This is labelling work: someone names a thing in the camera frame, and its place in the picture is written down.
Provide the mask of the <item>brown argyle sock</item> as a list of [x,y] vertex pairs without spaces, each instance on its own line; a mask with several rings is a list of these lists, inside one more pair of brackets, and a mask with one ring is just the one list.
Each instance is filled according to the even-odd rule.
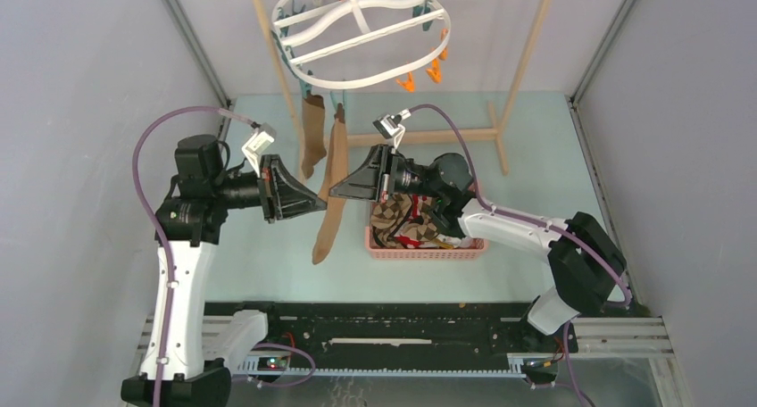
[[400,234],[411,241],[425,243],[436,239],[440,232],[432,220],[418,216],[410,218],[401,228]]
[[383,203],[376,203],[370,212],[370,235],[379,248],[400,248],[398,237],[413,214],[409,195],[397,194]]

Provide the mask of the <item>red white striped sock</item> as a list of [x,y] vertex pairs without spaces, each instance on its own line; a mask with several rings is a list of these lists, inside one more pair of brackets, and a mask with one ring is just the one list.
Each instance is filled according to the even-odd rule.
[[411,195],[412,217],[424,217],[428,214],[434,199],[426,195]]

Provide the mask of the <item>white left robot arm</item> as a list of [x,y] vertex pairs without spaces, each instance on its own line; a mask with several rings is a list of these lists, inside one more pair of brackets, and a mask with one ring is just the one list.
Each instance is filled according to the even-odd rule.
[[261,311],[234,314],[229,326],[208,346],[202,329],[205,289],[229,211],[255,208],[272,223],[325,210],[326,204],[286,169],[273,142],[258,131],[243,144],[253,169],[228,168],[221,151],[228,146],[212,135],[178,142],[177,174],[169,193],[150,215],[157,223],[159,288],[154,324],[136,376],[123,380],[121,399],[135,406],[224,406],[232,371],[256,345],[271,350],[282,338],[281,325]]

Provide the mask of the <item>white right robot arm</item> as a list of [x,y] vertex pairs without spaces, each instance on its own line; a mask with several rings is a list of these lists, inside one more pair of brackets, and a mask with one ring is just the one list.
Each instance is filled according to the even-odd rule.
[[617,306],[628,305],[630,293],[620,277],[625,259],[592,215],[538,217],[487,203],[477,192],[463,155],[446,153],[422,165],[390,145],[373,146],[358,169],[329,190],[332,197],[376,204],[395,194],[426,196],[439,233],[508,245],[545,262],[553,287],[534,301],[519,328],[520,342],[532,352],[543,351],[570,320],[603,311],[615,289],[624,296]]

